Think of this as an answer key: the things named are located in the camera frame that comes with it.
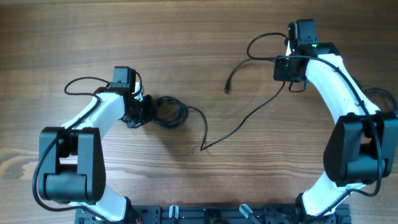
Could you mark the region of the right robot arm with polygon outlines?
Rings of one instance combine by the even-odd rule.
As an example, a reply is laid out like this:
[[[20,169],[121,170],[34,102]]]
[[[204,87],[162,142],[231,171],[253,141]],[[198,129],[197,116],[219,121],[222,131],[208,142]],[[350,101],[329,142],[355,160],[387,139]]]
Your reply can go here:
[[[334,213],[352,193],[375,196],[392,170],[397,146],[397,115],[382,112],[360,89],[331,42],[321,43],[315,23],[288,25],[285,58],[274,79],[312,83],[335,122],[323,153],[324,172],[300,197],[308,222]]]

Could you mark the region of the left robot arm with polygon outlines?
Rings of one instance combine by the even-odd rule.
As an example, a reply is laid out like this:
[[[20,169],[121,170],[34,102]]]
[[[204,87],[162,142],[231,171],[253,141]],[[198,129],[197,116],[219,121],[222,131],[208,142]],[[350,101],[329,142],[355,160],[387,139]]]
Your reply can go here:
[[[142,223],[131,201],[106,185],[101,140],[117,121],[132,129],[150,122],[152,98],[130,67],[115,67],[112,81],[89,96],[91,103],[76,117],[40,133],[34,200],[51,212],[84,211],[97,222]]]

